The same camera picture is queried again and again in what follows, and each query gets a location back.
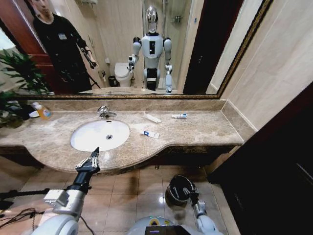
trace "faucet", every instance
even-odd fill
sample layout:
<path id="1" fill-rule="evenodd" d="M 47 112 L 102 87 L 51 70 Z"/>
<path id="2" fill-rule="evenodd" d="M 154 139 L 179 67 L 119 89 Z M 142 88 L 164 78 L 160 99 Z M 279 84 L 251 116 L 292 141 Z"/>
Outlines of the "faucet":
<path id="1" fill-rule="evenodd" d="M 109 118 L 109 117 L 116 116 L 116 113 L 110 112 L 107 106 L 104 106 L 104 105 L 98 109 L 97 113 L 99 114 L 99 119 L 102 119 L 104 117 Z"/>

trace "door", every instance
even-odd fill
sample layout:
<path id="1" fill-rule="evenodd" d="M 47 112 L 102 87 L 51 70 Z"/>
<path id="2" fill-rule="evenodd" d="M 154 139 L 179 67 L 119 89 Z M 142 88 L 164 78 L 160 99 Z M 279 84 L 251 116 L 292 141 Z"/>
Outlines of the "door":
<path id="1" fill-rule="evenodd" d="M 185 82 L 184 94 L 205 94 L 243 0 L 206 0 Z"/>

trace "marble countertop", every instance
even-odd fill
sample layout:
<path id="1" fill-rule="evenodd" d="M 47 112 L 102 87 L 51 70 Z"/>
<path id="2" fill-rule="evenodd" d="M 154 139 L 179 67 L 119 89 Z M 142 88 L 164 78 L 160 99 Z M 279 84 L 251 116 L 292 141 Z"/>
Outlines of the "marble countertop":
<path id="1" fill-rule="evenodd" d="M 130 128 L 127 141 L 99 154 L 102 172 L 112 173 L 144 162 L 169 146 L 242 145 L 241 136 L 221 111 L 189 111 L 188 119 L 174 119 L 179 111 L 146 111 L 162 120 L 156 124 L 143 117 L 143 111 L 113 111 Z M 49 120 L 27 120 L 8 132 L 1 131 L 0 147 L 23 145 L 44 165 L 74 172 L 75 166 L 90 155 L 70 145 L 72 133 L 81 125 L 98 120 L 96 112 L 54 112 Z M 159 139 L 141 134 L 143 130 L 160 133 Z"/>
<path id="2" fill-rule="evenodd" d="M 104 87 L 80 92 L 82 94 L 166 94 L 164 89 L 155 91 L 139 87 Z M 177 90 L 172 90 L 172 94 L 177 94 Z"/>

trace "sink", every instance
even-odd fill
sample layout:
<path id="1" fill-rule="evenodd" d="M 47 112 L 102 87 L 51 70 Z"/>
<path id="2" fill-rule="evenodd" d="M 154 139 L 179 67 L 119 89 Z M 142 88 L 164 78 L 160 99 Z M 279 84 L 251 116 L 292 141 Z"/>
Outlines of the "sink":
<path id="1" fill-rule="evenodd" d="M 121 121 L 99 120 L 89 122 L 74 131 L 70 144 L 79 151 L 92 152 L 117 148 L 129 137 L 129 127 Z"/>

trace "black cable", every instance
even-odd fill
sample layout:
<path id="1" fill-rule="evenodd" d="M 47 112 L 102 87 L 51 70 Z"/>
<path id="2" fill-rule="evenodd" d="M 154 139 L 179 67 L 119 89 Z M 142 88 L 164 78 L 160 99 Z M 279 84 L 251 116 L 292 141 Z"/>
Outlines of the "black cable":
<path id="1" fill-rule="evenodd" d="M 25 210 L 22 210 L 20 213 L 18 213 L 17 215 L 15 215 L 14 217 L 9 217 L 9 218 L 5 218 L 5 219 L 2 219 L 1 221 L 3 220 L 7 220 L 9 219 L 9 221 L 5 222 L 4 224 L 1 224 L 0 225 L 0 229 L 8 224 L 12 224 L 14 222 L 17 222 L 21 219 L 23 219 L 24 217 L 26 216 L 29 216 L 29 218 L 32 218 L 33 219 L 33 230 L 35 230 L 35 216 L 37 214 L 43 214 L 44 211 L 42 212 L 37 212 L 35 208 L 27 208 Z"/>
<path id="2" fill-rule="evenodd" d="M 90 230 L 90 232 L 92 233 L 92 235 L 96 235 L 96 234 L 94 233 L 94 231 L 88 226 L 88 224 L 87 224 L 87 222 L 85 221 L 85 219 L 84 219 L 82 216 L 80 216 L 80 217 L 81 217 L 82 221 L 85 223 L 86 227 Z"/>

